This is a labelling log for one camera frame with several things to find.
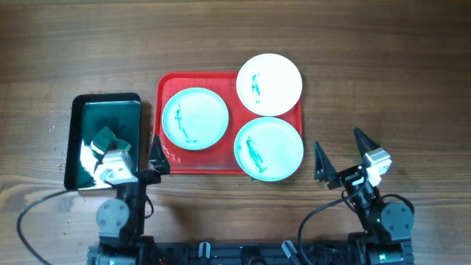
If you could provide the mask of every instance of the red rectangular tray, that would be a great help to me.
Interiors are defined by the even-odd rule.
[[[157,85],[154,135],[159,135],[163,151],[170,162],[172,174],[245,174],[234,156],[234,140],[238,131],[249,121],[260,116],[246,109],[237,95],[238,72],[170,72]],[[162,111],[167,101],[186,88],[207,88],[217,93],[229,110],[226,133],[207,149],[190,151],[174,145],[165,135]],[[301,102],[277,118],[291,124],[302,138]]]

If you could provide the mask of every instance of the black container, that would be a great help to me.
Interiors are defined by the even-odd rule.
[[[93,178],[97,157],[90,143],[103,127],[108,127],[117,138],[131,144],[129,150],[135,172],[139,164],[141,141],[141,98],[136,93],[80,95],[72,103],[71,125],[68,134],[66,189],[108,188],[109,185]]]

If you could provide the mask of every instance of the wooden surface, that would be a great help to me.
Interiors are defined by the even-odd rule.
[[[313,181],[314,141],[345,169],[359,162],[359,126],[392,154],[381,192],[416,205],[417,264],[471,261],[471,8],[464,1],[33,2],[0,6],[0,264],[38,263],[15,221],[25,205],[63,189],[75,96],[136,92],[148,102],[149,132],[165,73],[237,71],[266,52],[286,56],[303,75],[302,166],[279,183],[164,177],[149,189],[156,213],[146,234],[295,239],[308,212],[340,197]],[[143,156],[147,146],[146,139]],[[104,199],[52,199],[26,216],[26,237],[52,263],[83,264],[98,241],[95,212]],[[305,238],[360,230],[339,205],[315,216]]]

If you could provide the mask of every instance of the white plate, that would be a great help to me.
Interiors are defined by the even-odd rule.
[[[263,117],[245,124],[234,141],[239,166],[251,177],[277,181],[292,175],[301,164],[300,134],[286,121]]]
[[[302,79],[296,66],[278,54],[260,54],[248,60],[237,75],[242,104],[261,116],[278,116],[301,97]]]
[[[187,150],[215,144],[229,124],[229,111],[218,94],[206,88],[176,93],[162,112],[162,128],[169,140]]]

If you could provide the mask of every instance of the teal drawing on plate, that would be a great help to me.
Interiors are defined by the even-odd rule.
[[[252,141],[250,137],[248,137],[246,143],[247,143],[247,148],[249,149],[250,158],[252,158],[252,162],[255,164],[258,171],[260,173],[263,173],[266,170],[266,166],[265,168],[262,166],[263,159],[260,156],[260,154],[257,152],[257,150],[255,150],[255,143]]]
[[[253,98],[255,99],[255,103],[260,103],[260,88],[258,87],[258,76],[260,76],[260,72],[254,74],[252,76],[252,94]]]
[[[188,137],[188,134],[186,133],[186,130],[185,128],[183,127],[182,125],[182,120],[183,120],[183,117],[182,117],[182,109],[180,107],[180,101],[178,102],[178,110],[175,111],[175,119],[178,121],[178,128],[180,128],[180,132],[183,134],[183,136],[185,137],[185,141],[187,143],[196,143],[197,140],[191,140],[189,137]]]

